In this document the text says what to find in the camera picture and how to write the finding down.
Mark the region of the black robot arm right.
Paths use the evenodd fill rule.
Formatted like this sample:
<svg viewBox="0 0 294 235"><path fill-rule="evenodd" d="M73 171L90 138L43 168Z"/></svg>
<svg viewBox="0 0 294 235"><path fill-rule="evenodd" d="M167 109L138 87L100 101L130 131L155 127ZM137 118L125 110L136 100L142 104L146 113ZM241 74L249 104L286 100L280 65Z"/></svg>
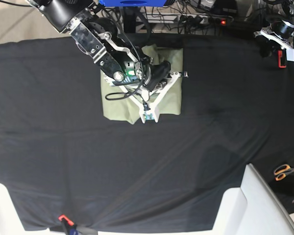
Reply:
<svg viewBox="0 0 294 235"><path fill-rule="evenodd" d="M138 44L130 41L112 18L98 17L104 6L92 0L30 0L60 33L68 32L76 45L89 55L111 79L113 86L130 86L154 91L175 77L188 77L186 72L172 72L164 61L152 64Z"/></svg>

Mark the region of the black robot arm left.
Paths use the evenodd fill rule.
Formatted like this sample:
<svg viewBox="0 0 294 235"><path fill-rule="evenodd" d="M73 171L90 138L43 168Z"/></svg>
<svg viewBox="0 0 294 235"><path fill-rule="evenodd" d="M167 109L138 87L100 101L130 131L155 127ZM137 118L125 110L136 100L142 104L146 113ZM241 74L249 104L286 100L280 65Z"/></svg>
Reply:
<svg viewBox="0 0 294 235"><path fill-rule="evenodd" d="M279 11L266 16L269 26L254 35L274 42L274 48L281 51L280 58L294 62L294 0L266 0L267 5L279 6Z"/></svg>

